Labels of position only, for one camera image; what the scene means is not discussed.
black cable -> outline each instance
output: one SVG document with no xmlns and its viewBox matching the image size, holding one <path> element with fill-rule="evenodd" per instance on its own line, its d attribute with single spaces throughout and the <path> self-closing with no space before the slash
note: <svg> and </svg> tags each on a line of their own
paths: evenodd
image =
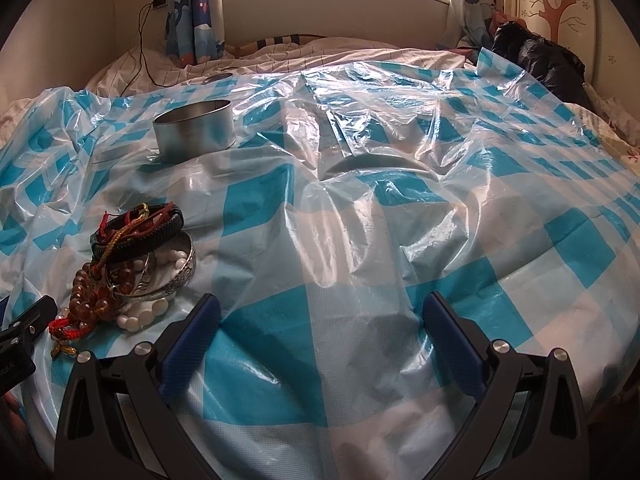
<svg viewBox="0 0 640 480">
<path fill-rule="evenodd" d="M 145 19 L 142 21 L 142 24 L 140 23 L 140 21 L 142 20 L 142 13 L 144 12 L 144 10 L 148 7 L 148 10 L 145 14 Z M 160 88 L 171 88 L 173 85 L 169 85 L 169 86 L 165 86 L 165 85 L 159 85 L 158 83 L 155 82 L 153 76 L 151 75 L 151 72 L 149 72 L 149 66 L 146 62 L 146 56 L 145 56 L 145 51 L 142 48 L 142 33 L 145 30 L 145 25 L 146 25 L 146 19 L 149 17 L 149 14 L 151 13 L 151 9 L 152 9 L 152 4 L 146 4 L 144 5 L 141 9 L 140 12 L 138 13 L 138 34 L 140 36 L 140 56 L 138 57 L 138 62 L 140 63 L 140 68 L 138 69 L 138 71 L 136 72 L 136 75 L 133 76 L 133 79 L 131 79 L 131 81 L 129 81 L 129 83 L 127 84 L 127 86 L 125 86 L 125 89 L 122 91 L 122 93 L 120 94 L 120 97 L 122 97 L 124 95 L 124 92 L 126 92 L 129 87 L 131 86 L 131 84 L 135 81 L 135 79 L 140 75 L 140 72 L 142 72 L 142 60 L 145 61 L 145 70 L 146 70 L 146 74 L 149 76 L 149 79 L 151 79 L 151 82 L 155 85 L 158 86 Z"/>
</svg>

metal screw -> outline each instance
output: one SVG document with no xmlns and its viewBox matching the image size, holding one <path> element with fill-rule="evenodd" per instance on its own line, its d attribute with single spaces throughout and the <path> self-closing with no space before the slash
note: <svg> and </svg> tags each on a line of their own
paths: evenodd
<svg viewBox="0 0 640 480">
<path fill-rule="evenodd" d="M 502 339 L 498 339 L 494 341 L 494 350 L 498 352 L 498 354 L 507 354 L 509 350 L 511 350 L 511 347 L 509 346 L 509 343 L 507 343 L 506 341 L 503 341 Z"/>
<path fill-rule="evenodd" d="M 558 361 L 566 361 L 569 358 L 569 355 L 561 348 L 556 348 L 554 350 L 554 357 L 558 359 Z"/>
<path fill-rule="evenodd" d="M 152 348 L 153 346 L 151 345 L 151 343 L 145 341 L 143 343 L 138 343 L 134 350 L 137 355 L 147 355 L 149 352 L 151 352 Z"/>
<path fill-rule="evenodd" d="M 76 357 L 76 359 L 78 360 L 78 362 L 80 364 L 85 363 L 85 362 L 91 360 L 91 352 L 87 352 L 87 351 L 80 352 L 78 354 L 78 357 Z"/>
</svg>

curtain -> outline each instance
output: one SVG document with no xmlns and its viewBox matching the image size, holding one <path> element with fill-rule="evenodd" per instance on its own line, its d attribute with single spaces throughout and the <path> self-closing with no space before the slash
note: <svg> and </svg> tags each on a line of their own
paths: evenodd
<svg viewBox="0 0 640 480">
<path fill-rule="evenodd" d="M 492 20 L 498 20 L 504 0 L 451 0 L 447 30 L 439 48 L 484 46 L 491 48 Z"/>
<path fill-rule="evenodd" d="M 222 0 L 169 0 L 167 54 L 180 67 L 220 59 L 225 50 Z"/>
</svg>

black round object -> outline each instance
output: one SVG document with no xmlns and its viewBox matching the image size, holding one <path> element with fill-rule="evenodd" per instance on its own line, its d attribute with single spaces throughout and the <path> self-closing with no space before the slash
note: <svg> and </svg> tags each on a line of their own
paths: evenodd
<svg viewBox="0 0 640 480">
<path fill-rule="evenodd" d="M 166 206 L 167 204 L 150 206 L 149 214 L 152 215 Z M 124 224 L 125 215 L 122 214 L 109 221 L 106 228 L 108 230 L 118 230 L 124 227 Z M 182 217 L 182 211 L 180 211 L 180 208 L 177 205 L 174 205 L 169 211 L 169 220 L 165 222 L 164 225 L 160 226 L 156 231 L 143 235 L 139 238 L 130 238 L 123 242 L 119 242 L 107 258 L 107 263 L 117 264 L 137 256 L 149 254 L 171 240 L 171 238 L 182 230 L 183 226 L 184 218 Z M 91 250 L 96 260 L 100 260 L 106 248 L 107 244 L 101 244 L 98 241 L 98 232 L 91 235 Z"/>
</svg>

silver bangle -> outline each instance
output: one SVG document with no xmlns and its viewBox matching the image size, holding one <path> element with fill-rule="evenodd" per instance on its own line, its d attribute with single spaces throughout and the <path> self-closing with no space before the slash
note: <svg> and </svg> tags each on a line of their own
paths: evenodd
<svg viewBox="0 0 640 480">
<path fill-rule="evenodd" d="M 132 303 L 134 301 L 155 301 L 172 295 L 179 288 L 182 288 L 187 283 L 189 283 L 191 277 L 193 276 L 193 273 L 196 270 L 196 251 L 193 247 L 191 237 L 184 231 L 180 231 L 177 235 L 175 235 L 175 237 L 173 237 L 164 246 L 162 246 L 162 248 L 164 250 L 174 249 L 176 251 L 184 251 L 185 253 L 187 253 L 186 263 L 182 266 L 178 274 L 176 274 L 171 280 L 169 280 L 168 283 L 165 283 L 163 286 L 156 288 L 156 290 L 146 292 L 146 289 L 151 282 L 151 277 L 157 269 L 156 256 L 153 253 L 149 253 L 146 260 L 145 269 L 142 272 L 142 276 L 140 277 L 140 280 L 136 285 L 133 294 L 119 293 L 116 286 L 111 283 L 111 273 L 106 273 L 107 285 L 113 291 L 113 295 L 117 298 L 120 298 L 124 303 Z"/>
</svg>

